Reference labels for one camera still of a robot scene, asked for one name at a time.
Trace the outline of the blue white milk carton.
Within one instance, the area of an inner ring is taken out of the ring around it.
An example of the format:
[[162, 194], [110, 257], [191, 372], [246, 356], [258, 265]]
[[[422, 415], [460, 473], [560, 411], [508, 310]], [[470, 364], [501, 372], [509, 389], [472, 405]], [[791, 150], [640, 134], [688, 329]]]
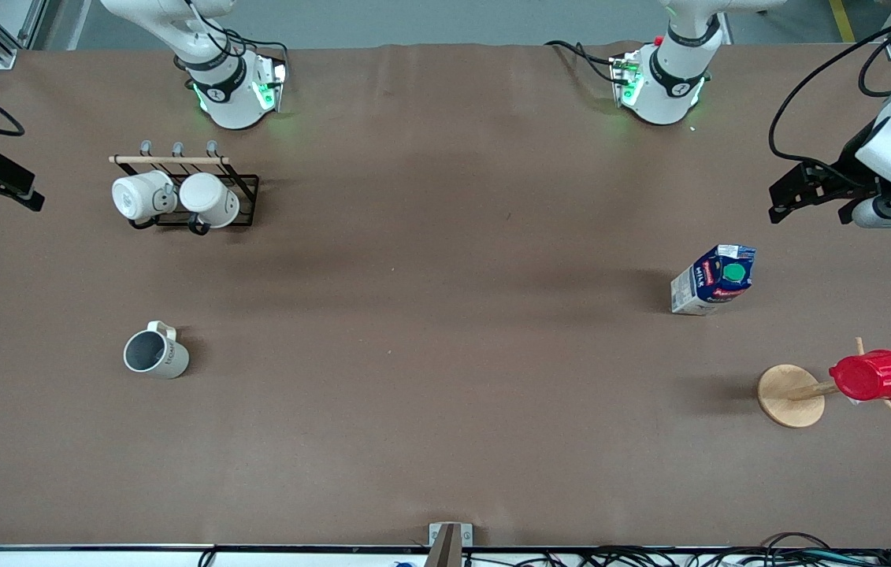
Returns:
[[684, 269], [670, 284], [670, 311], [703, 316], [732, 302], [752, 286], [757, 249], [718, 244]]

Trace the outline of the grey mug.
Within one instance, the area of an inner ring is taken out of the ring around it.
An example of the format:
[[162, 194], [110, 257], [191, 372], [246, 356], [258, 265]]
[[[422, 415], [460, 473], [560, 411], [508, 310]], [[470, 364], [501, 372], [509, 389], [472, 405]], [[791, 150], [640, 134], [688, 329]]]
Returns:
[[178, 342], [176, 328], [161, 321], [150, 321], [145, 330], [128, 339], [122, 360], [133, 372], [174, 380], [188, 369], [190, 355]]

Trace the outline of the red plastic cup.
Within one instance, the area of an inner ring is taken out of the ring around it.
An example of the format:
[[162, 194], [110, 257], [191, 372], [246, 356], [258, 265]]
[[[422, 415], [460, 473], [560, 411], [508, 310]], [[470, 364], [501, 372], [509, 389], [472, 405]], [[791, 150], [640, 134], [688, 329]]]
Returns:
[[842, 358], [828, 374], [838, 390], [859, 402], [891, 401], [891, 350], [872, 350]]

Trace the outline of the white mug with dark print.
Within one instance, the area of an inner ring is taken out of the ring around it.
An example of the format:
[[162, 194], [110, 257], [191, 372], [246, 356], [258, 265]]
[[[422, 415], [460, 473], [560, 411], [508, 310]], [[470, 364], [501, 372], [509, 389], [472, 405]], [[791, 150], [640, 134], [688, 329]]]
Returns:
[[113, 182], [111, 194], [117, 211], [137, 224], [171, 214], [178, 206], [177, 187], [172, 177], [161, 171], [118, 177]]

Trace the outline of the plain white mug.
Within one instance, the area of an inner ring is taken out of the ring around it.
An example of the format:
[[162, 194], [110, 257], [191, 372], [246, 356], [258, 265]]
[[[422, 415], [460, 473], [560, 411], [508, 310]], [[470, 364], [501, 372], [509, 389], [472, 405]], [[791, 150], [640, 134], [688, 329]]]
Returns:
[[180, 183], [181, 205], [190, 213], [188, 228], [205, 235], [212, 228], [232, 225], [239, 216], [240, 201], [218, 176], [197, 172]]

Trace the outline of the wooden mug tree stand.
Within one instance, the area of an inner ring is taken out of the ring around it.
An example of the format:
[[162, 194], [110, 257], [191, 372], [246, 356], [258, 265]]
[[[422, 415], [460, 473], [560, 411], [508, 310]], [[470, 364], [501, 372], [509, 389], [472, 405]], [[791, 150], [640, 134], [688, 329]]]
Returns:
[[[864, 341], [860, 336], [855, 337], [855, 348], [853, 355], [871, 351], [864, 348]], [[840, 395], [856, 406], [880, 403], [891, 412], [891, 401], [855, 401], [843, 395], [830, 374], [827, 373], [827, 376], [826, 380], [819, 380], [807, 369], [795, 364], [770, 367], [758, 379], [759, 408], [775, 424], [785, 428], [808, 428], [819, 423], [826, 410], [827, 396]]]

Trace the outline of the brown table cover sheet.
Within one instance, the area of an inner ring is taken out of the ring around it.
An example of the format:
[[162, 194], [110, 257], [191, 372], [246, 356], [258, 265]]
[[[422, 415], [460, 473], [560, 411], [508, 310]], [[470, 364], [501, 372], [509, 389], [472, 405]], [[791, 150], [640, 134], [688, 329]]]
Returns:
[[[802, 431], [759, 374], [891, 349], [891, 230], [838, 204], [769, 222], [765, 140], [827, 44], [729, 46], [686, 122], [618, 111], [541, 46], [291, 56], [286, 113], [225, 132], [163, 51], [0, 72], [37, 176], [0, 197], [0, 544], [891, 547], [891, 413]], [[207, 141], [261, 180], [254, 223], [136, 230], [110, 155]], [[718, 244], [752, 286], [703, 316], [670, 284]], [[188, 369], [136, 373], [150, 321]]]

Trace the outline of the grey metal bracket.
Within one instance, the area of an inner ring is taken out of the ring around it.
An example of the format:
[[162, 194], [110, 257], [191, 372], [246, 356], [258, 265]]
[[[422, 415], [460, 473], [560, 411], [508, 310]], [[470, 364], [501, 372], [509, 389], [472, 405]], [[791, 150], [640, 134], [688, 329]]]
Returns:
[[431, 523], [428, 524], [428, 547], [431, 547], [435, 544], [435, 541], [445, 528], [448, 525], [455, 526], [455, 532], [457, 537], [459, 537], [461, 546], [463, 547], [471, 547], [473, 546], [474, 541], [474, 532], [473, 532], [473, 524], [471, 523], [456, 523], [456, 521], [445, 521], [444, 523]]

